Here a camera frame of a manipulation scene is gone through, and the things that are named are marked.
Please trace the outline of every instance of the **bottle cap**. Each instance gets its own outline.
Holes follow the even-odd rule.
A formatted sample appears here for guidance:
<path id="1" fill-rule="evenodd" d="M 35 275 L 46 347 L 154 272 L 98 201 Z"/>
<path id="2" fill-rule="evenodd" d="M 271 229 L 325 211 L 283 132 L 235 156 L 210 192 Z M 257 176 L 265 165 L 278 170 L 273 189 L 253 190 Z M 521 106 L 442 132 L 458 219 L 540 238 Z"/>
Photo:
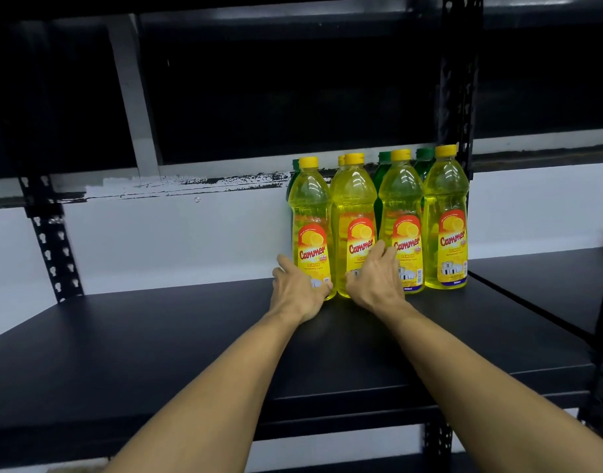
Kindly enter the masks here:
<path id="1" fill-rule="evenodd" d="M 382 150 L 378 153 L 378 162 L 380 164 L 389 164 L 391 163 L 391 151 L 390 150 Z"/>
<path id="2" fill-rule="evenodd" d="M 456 144 L 446 144 L 444 146 L 438 146 L 435 148 L 435 157 L 436 158 L 449 158 L 451 156 L 456 156 L 457 154 L 457 145 Z"/>
<path id="3" fill-rule="evenodd" d="M 408 161 L 411 158 L 410 149 L 394 149 L 391 152 L 391 161 Z"/>
<path id="4" fill-rule="evenodd" d="M 345 164 L 363 164 L 365 162 L 364 152 L 350 152 L 345 155 Z"/>
<path id="5" fill-rule="evenodd" d="M 308 156 L 307 158 L 299 158 L 299 167 L 301 169 L 318 168 L 319 158 L 316 156 Z"/>
<path id="6" fill-rule="evenodd" d="M 430 161 L 435 157 L 435 150 L 432 147 L 420 147 L 416 150 L 416 161 Z"/>

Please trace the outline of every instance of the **shelf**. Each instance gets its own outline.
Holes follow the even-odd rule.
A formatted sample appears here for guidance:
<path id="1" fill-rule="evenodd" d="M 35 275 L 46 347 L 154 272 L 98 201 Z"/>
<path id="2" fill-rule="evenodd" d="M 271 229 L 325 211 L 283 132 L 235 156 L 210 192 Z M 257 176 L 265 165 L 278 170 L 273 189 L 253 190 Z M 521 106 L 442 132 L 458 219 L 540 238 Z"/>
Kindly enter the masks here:
<path id="1" fill-rule="evenodd" d="M 115 454 L 268 308 L 271 279 L 74 298 L 0 335 L 0 467 Z M 582 405 L 581 339 L 475 279 L 413 305 L 561 407 Z M 342 298 L 299 327 L 256 439 L 439 415 L 392 336 Z"/>
<path id="2" fill-rule="evenodd" d="M 503 293 L 562 319 L 592 343 L 603 295 L 603 247 L 476 259 L 469 270 Z"/>

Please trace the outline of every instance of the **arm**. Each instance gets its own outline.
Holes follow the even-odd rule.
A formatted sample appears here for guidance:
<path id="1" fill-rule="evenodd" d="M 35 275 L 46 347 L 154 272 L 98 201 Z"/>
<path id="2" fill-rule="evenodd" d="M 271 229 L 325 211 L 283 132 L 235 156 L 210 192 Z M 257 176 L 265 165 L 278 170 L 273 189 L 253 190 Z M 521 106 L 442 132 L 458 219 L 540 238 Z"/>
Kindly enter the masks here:
<path id="1" fill-rule="evenodd" d="M 347 292 L 391 330 L 483 471 L 603 472 L 603 439 L 421 315 L 380 241 Z"/>
<path id="2" fill-rule="evenodd" d="M 124 446 L 105 473 L 244 471 L 262 402 L 299 324 L 330 293 L 283 255 L 273 270 L 270 310 Z"/>

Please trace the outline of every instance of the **yellow bottle cap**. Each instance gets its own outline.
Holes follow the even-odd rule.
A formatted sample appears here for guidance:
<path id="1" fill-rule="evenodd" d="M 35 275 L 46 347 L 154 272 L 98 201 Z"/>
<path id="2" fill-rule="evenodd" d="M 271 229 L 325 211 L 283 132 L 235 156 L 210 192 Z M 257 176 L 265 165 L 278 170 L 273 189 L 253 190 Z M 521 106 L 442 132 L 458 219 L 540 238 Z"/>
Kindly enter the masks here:
<path id="1" fill-rule="evenodd" d="M 410 149 L 394 149 L 391 152 L 391 161 L 408 161 L 411 158 Z"/>
<path id="2" fill-rule="evenodd" d="M 456 144 L 446 144 L 444 146 L 437 146 L 435 148 L 435 157 L 436 158 L 449 158 L 450 156 L 456 156 L 457 153 L 457 145 Z"/>
<path id="3" fill-rule="evenodd" d="M 345 155 L 345 164 L 363 164 L 365 162 L 364 152 L 350 152 Z"/>
<path id="4" fill-rule="evenodd" d="M 307 158 L 299 158 L 299 168 L 300 169 L 308 169 L 308 168 L 318 168 L 319 167 L 319 158 L 316 156 L 308 156 Z"/>

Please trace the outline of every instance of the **forearm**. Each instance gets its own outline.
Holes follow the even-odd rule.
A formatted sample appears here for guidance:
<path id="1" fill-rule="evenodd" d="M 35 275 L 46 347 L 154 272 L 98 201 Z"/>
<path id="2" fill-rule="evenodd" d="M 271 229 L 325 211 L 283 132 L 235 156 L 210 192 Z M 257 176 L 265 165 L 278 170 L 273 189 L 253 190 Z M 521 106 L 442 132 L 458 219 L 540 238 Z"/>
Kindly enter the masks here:
<path id="1" fill-rule="evenodd" d="M 242 472 L 268 384 L 296 328 L 267 315 L 159 411 L 107 473 Z"/>
<path id="2" fill-rule="evenodd" d="M 483 471 L 603 472 L 603 440 L 409 304 L 377 312 Z"/>

